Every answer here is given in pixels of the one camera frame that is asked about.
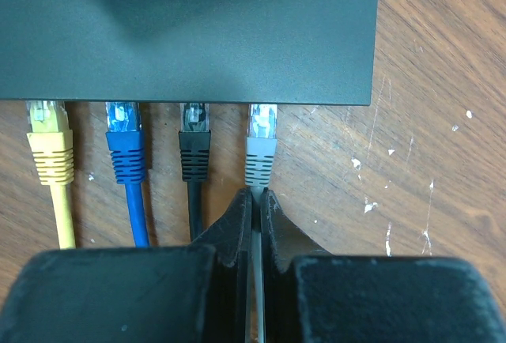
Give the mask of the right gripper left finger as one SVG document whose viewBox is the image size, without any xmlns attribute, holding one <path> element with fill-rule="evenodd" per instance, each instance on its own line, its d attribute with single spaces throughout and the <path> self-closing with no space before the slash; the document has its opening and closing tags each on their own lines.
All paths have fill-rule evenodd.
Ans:
<svg viewBox="0 0 506 343">
<path fill-rule="evenodd" d="M 45 251 L 1 310 L 4 342 L 247 342 L 251 193 L 185 246 Z"/>
</svg>

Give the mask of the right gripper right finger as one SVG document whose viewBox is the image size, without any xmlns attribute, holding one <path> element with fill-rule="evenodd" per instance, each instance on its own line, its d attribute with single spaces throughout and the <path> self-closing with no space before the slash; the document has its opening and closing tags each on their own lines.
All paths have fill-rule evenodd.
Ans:
<svg viewBox="0 0 506 343">
<path fill-rule="evenodd" d="M 271 190 L 260 206 L 268 342 L 502 342 L 505 322 L 467 261 L 334 255 Z"/>
</svg>

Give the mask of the black network switch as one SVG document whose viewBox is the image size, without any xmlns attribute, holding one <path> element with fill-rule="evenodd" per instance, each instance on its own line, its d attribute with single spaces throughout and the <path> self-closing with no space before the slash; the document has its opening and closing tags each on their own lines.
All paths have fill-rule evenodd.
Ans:
<svg viewBox="0 0 506 343">
<path fill-rule="evenodd" d="M 1 97 L 367 105 L 377 6 L 1 0 Z"/>
</svg>

